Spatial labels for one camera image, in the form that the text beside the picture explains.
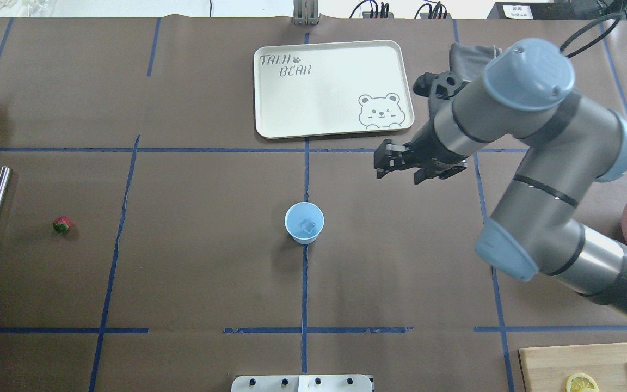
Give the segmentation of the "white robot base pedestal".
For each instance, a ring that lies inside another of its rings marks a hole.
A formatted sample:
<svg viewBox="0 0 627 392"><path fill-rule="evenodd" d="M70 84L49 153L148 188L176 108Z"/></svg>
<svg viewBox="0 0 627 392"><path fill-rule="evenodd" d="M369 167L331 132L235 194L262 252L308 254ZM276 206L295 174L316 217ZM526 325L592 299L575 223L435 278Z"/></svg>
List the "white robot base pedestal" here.
<svg viewBox="0 0 627 392"><path fill-rule="evenodd" d="M231 391L374 391L373 377L343 375L242 375Z"/></svg>

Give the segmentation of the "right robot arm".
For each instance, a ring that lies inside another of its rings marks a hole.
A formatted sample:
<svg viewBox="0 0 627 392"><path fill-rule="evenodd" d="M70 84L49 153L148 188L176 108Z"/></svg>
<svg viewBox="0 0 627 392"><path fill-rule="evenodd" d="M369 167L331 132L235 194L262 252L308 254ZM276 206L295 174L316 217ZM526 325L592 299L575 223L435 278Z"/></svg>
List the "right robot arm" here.
<svg viewBox="0 0 627 392"><path fill-rule="evenodd" d="M572 63L540 38L507 49L453 43L450 69L418 77L428 121L411 141L384 140L377 177L415 169L416 184L447 179L503 136L528 147L484 221L475 250L512 278L555 278L627 316L627 246L573 218L590 186L627 172L627 121L575 87Z"/></svg>

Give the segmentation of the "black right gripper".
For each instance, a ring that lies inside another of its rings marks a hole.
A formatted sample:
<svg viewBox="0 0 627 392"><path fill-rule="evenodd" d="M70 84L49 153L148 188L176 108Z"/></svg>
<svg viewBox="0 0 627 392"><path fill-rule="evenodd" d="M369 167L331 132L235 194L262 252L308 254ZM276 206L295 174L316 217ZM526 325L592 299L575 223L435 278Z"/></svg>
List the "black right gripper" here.
<svg viewBox="0 0 627 392"><path fill-rule="evenodd" d="M385 139L374 151L376 179L391 172L404 171L406 163L416 167L413 174L415 185L426 180L445 180L467 169L466 156L454 153L439 141L396 144Z"/></svg>

